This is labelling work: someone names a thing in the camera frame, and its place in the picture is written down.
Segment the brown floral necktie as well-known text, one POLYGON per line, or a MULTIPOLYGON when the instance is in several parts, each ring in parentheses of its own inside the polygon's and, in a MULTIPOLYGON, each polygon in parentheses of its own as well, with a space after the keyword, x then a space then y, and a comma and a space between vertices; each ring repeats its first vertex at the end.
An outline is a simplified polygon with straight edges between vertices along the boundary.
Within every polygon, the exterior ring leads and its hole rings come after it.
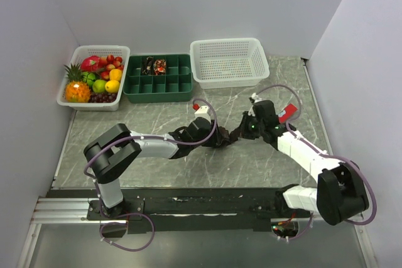
POLYGON ((217 147, 226 147, 239 140, 241 128, 237 127, 233 131, 229 132, 225 127, 219 126, 217 134, 217 147))

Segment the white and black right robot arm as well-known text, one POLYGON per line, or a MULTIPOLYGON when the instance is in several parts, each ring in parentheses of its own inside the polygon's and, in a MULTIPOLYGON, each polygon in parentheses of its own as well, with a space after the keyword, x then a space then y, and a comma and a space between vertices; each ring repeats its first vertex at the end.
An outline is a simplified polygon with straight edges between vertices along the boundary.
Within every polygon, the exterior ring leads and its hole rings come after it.
POLYGON ((364 182, 350 163, 330 158, 311 144, 291 124, 280 121, 274 103, 257 95, 243 113, 240 137, 262 139, 275 150, 301 166, 316 182, 316 187, 288 185, 276 192, 274 209, 282 217, 295 210, 318 213, 328 224, 336 225, 369 208, 364 182))

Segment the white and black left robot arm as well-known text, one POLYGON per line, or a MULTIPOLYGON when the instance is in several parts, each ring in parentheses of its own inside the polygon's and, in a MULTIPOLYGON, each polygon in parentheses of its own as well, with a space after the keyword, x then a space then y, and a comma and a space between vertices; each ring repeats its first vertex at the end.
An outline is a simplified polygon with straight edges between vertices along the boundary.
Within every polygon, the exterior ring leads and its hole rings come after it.
POLYGON ((138 158, 180 159, 199 146, 220 148, 231 143, 229 132, 215 120, 198 117, 164 135, 141 134, 117 124, 84 148, 100 199, 100 214, 117 219, 127 212, 119 178, 138 158))

